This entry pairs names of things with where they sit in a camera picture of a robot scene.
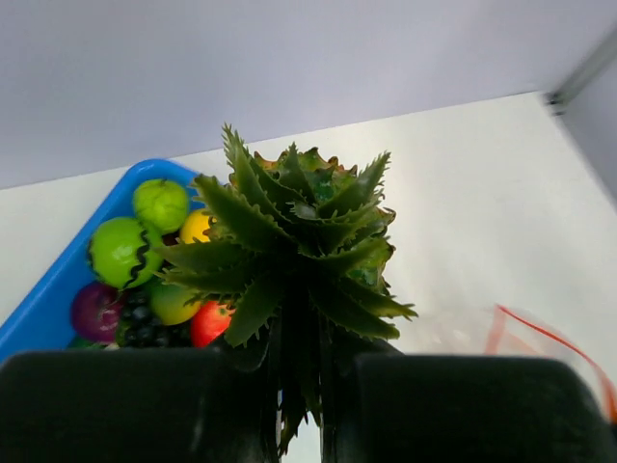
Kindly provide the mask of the toy pineapple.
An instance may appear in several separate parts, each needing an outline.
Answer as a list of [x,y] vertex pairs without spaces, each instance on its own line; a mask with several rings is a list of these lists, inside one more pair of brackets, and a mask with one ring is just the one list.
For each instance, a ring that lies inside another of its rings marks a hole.
[[384,276],[395,251],[388,228],[396,214],[382,204],[390,154],[345,167],[296,146],[266,159],[229,124],[223,140],[228,182],[198,175],[191,183],[210,221],[206,239],[161,248],[160,278],[195,301],[226,306],[229,346],[280,339],[277,450],[285,454],[300,424],[323,416],[321,331],[396,340],[394,319],[416,316]]

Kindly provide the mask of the clear orange-zip bag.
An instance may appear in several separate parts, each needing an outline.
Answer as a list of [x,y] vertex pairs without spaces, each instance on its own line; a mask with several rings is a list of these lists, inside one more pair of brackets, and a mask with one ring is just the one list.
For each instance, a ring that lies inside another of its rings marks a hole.
[[421,315],[414,350],[457,355],[548,358],[573,369],[591,390],[609,423],[616,423],[616,387],[575,343],[528,311],[494,305]]

